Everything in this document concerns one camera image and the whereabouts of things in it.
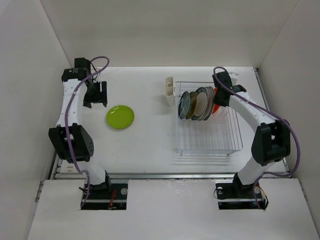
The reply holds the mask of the orange plate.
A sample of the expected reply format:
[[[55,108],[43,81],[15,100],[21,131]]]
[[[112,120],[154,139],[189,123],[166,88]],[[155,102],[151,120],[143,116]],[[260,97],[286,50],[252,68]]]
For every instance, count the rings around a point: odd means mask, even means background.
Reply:
[[[212,115],[215,114],[215,113],[219,110],[219,108],[220,108],[220,105],[214,104],[214,105],[213,105],[213,110],[212,110],[212,113],[211,113],[211,114],[212,114]]]

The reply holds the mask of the white plate sunburst pattern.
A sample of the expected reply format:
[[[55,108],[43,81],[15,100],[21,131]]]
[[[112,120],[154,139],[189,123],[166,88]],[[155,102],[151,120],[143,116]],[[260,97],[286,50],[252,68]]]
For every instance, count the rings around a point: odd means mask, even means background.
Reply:
[[[208,92],[208,102],[207,102],[207,107],[205,109],[204,114],[201,116],[199,119],[200,121],[206,121],[210,115],[212,114],[213,108],[214,108],[214,88],[212,86],[206,87],[207,92]]]

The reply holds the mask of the lime green plate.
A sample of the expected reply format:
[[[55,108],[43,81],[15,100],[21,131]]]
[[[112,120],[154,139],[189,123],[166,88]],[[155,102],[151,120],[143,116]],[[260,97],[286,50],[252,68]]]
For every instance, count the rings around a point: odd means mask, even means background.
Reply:
[[[121,130],[133,123],[135,113],[129,106],[116,105],[107,112],[105,119],[111,128]]]

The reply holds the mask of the white plate teal rim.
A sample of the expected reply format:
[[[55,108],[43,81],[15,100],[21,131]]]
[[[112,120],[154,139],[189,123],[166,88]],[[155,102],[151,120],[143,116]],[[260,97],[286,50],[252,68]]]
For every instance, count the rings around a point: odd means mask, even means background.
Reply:
[[[199,87],[195,91],[195,94],[196,94],[196,107],[191,117],[193,121],[197,121],[203,116],[208,104],[208,90],[206,87]]]

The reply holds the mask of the amber patterned plate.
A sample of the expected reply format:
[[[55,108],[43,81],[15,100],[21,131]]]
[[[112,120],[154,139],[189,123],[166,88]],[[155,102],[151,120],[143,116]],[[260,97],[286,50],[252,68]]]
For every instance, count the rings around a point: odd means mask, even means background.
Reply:
[[[194,115],[194,112],[197,107],[197,94],[194,91],[192,91],[189,93],[189,95],[190,95],[190,103],[189,103],[188,113],[185,117],[186,120],[190,119]]]

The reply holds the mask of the dark green patterned plate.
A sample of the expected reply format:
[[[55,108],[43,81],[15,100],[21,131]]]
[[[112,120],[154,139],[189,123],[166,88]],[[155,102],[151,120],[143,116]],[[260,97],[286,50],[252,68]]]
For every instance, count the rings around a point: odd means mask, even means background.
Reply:
[[[179,100],[179,105],[178,105],[178,118],[179,119],[185,119],[190,108],[190,93],[188,91],[185,91],[180,100]]]

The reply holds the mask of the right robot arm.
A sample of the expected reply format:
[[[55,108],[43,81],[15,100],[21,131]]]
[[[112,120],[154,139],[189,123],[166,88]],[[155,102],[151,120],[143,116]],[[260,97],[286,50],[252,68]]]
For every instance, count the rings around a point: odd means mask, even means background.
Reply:
[[[242,85],[233,85],[225,68],[214,72],[212,78],[217,88],[213,102],[235,110],[254,131],[251,157],[235,174],[231,185],[232,193],[243,197],[254,191],[255,183],[266,170],[290,155],[292,129],[286,120],[254,102]]]

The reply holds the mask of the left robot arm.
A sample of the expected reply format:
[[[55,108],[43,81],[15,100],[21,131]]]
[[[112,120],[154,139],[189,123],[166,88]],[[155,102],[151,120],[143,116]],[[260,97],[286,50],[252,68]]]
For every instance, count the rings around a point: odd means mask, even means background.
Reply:
[[[62,108],[56,126],[48,130],[48,136],[58,157],[87,177],[82,191],[104,199],[111,195],[111,180],[108,173],[92,160],[94,141],[82,124],[84,108],[90,109],[93,104],[105,107],[108,103],[107,82],[94,80],[101,70],[92,72],[92,63],[78,57],[74,59],[72,68],[63,71]]]

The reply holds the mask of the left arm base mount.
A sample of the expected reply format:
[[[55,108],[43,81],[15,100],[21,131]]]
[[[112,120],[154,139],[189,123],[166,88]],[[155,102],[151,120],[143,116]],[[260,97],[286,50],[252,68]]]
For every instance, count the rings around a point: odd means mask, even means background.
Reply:
[[[82,200],[80,203],[81,210],[126,210],[128,197],[128,183],[106,183],[93,185],[89,187],[89,195],[87,198],[88,188],[79,188],[82,192]]]

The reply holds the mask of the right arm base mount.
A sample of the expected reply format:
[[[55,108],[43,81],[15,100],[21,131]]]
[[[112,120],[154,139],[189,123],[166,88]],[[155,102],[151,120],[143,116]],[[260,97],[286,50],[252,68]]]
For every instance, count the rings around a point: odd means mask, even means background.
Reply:
[[[269,205],[269,199],[259,185],[239,190],[231,182],[218,182],[213,196],[219,210],[266,210]]]

